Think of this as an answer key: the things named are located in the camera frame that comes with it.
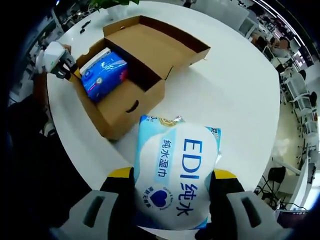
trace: computer monitor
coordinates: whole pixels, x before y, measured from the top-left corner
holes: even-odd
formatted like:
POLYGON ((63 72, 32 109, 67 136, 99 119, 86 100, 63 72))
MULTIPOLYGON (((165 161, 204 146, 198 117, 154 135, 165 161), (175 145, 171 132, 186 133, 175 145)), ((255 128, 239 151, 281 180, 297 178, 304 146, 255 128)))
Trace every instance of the computer monitor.
POLYGON ((283 228, 294 228, 301 220, 305 218, 308 211, 306 210, 276 210, 275 217, 278 224, 283 228))

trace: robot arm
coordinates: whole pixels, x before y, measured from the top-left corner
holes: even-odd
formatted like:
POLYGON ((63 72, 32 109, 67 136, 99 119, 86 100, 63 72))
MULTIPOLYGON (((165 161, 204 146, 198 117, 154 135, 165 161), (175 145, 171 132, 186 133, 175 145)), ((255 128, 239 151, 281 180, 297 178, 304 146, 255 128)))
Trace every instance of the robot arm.
POLYGON ((35 60, 35 68, 40 74, 45 70, 60 79, 69 79, 78 67, 70 52, 59 42, 52 41, 45 50, 39 52, 35 60))

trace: open cardboard box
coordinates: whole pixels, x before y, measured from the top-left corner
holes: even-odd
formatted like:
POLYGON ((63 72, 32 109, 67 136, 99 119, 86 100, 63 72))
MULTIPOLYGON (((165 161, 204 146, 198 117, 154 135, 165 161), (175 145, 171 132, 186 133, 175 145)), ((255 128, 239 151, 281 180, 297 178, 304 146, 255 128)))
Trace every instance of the open cardboard box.
POLYGON ((165 96, 165 80, 176 69, 203 59, 210 47, 159 20, 135 16, 103 28, 104 38, 81 55, 79 68, 105 48, 128 62, 128 78, 99 103, 92 102, 79 79, 71 76, 77 94, 99 133, 118 140, 165 96))

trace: box flap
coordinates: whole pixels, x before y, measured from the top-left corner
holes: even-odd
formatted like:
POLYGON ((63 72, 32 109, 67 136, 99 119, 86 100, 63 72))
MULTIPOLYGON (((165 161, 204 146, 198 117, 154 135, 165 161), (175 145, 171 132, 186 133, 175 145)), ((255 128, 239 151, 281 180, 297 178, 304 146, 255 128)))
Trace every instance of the box flap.
POLYGON ((162 79, 167 79, 172 67, 189 63, 191 59, 194 63, 199 53, 210 49, 192 35, 146 16, 115 22, 105 26, 103 33, 162 79))

